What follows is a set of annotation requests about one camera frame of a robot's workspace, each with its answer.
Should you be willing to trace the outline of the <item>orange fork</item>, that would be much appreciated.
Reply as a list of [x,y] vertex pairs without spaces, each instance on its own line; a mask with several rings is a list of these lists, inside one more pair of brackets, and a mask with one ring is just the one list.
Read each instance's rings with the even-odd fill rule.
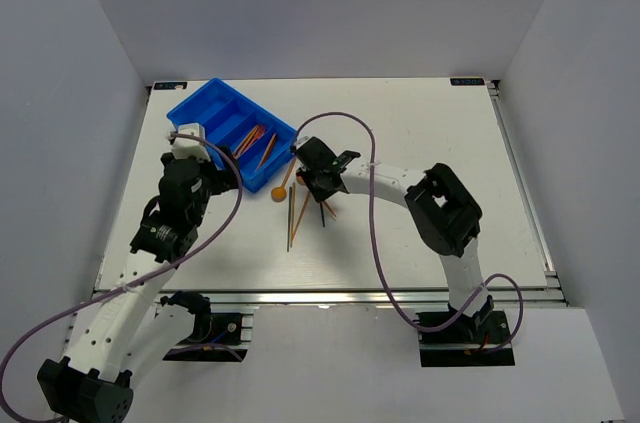
[[243,138],[240,144],[236,147],[233,155],[239,158],[248,148],[250,148],[257,140],[259,140],[266,131],[264,125],[255,125]]
[[256,125],[247,133],[247,135],[243,138],[243,140],[233,152],[233,155],[236,158],[238,158],[246,150],[246,147],[255,139],[255,135],[261,130],[261,128],[261,125]]

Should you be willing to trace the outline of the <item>orange chopstick crossing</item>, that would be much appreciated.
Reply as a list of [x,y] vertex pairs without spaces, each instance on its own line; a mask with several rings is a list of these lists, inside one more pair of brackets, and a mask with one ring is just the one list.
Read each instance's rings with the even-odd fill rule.
[[335,211],[331,208],[331,206],[328,204],[328,202],[324,201],[322,202],[323,207],[329,212],[330,216],[336,220],[337,219],[337,214],[335,213]]

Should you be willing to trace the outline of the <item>orange spoon small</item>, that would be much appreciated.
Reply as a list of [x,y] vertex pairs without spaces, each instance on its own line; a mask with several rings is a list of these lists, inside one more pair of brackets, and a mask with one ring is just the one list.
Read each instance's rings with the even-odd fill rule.
[[288,182],[290,180],[290,177],[291,177],[291,175],[292,175],[292,173],[293,173],[293,171],[295,169],[296,160],[297,160],[296,157],[292,158],[292,160],[289,163],[289,166],[287,168],[287,171],[286,171],[286,173],[285,173],[285,175],[283,177],[282,182],[278,186],[274,187],[271,190],[270,196],[271,196],[271,199],[274,202],[277,202],[277,203],[283,202],[285,200],[285,198],[287,197],[287,194],[288,194],[287,184],[288,184]]

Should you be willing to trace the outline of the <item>red-orange plastic fork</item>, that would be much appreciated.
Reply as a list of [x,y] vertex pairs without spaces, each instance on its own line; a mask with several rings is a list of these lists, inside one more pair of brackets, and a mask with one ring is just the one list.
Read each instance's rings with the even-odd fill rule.
[[243,140],[242,150],[245,151],[249,148],[256,140],[259,140],[262,135],[265,133],[266,127],[264,125],[256,125]]

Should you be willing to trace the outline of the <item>red-orange chopstick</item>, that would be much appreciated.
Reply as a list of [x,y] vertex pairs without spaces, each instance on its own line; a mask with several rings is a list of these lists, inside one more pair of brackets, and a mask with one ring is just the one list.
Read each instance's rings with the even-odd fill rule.
[[270,138],[270,140],[269,140],[269,142],[268,142],[268,144],[267,144],[267,146],[266,146],[266,148],[264,150],[264,153],[263,153],[263,155],[262,155],[262,157],[261,157],[261,159],[259,161],[259,164],[257,165],[257,169],[260,169],[269,160],[269,158],[271,156],[271,153],[273,152],[273,149],[275,147],[275,144],[277,143],[277,139],[278,139],[278,135],[276,133],[274,133],[271,136],[271,138]]

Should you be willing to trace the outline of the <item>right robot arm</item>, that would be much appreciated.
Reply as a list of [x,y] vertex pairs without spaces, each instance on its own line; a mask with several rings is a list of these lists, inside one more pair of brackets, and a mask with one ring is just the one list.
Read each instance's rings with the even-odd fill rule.
[[322,203],[337,193],[366,195],[409,211],[423,243],[441,261],[449,290],[451,324],[443,331],[472,342],[488,328],[493,299],[478,256],[482,210],[454,171],[437,163],[423,172],[382,163],[356,163],[361,154],[335,154],[317,137],[294,143],[301,168],[296,175]]

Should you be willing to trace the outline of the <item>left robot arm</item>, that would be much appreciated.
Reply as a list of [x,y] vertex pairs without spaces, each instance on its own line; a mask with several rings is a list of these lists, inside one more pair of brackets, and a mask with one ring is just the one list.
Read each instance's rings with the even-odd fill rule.
[[199,140],[173,141],[161,157],[158,193],[145,206],[130,253],[111,296],[82,336],[58,360],[46,360],[37,380],[49,407],[75,422],[121,422],[134,388],[180,342],[204,343],[211,333],[208,298],[178,291],[161,299],[149,324],[143,319],[191,251],[213,196],[242,187],[230,150],[211,159]]

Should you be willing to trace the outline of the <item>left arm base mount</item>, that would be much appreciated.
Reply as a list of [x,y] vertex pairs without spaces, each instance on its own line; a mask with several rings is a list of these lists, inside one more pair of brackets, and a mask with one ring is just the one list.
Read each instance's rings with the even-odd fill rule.
[[171,306],[181,306],[194,317],[190,335],[179,341],[163,358],[164,361],[241,362],[248,351],[253,328],[253,315],[240,310],[221,310],[197,292],[178,291],[162,295],[155,316]]

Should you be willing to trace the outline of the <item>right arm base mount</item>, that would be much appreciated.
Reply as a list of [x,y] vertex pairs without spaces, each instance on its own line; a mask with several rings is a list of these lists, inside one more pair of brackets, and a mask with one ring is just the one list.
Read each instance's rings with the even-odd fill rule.
[[496,350],[510,335],[504,311],[493,311],[475,333],[456,323],[418,337],[423,368],[511,367],[515,357],[510,343]]

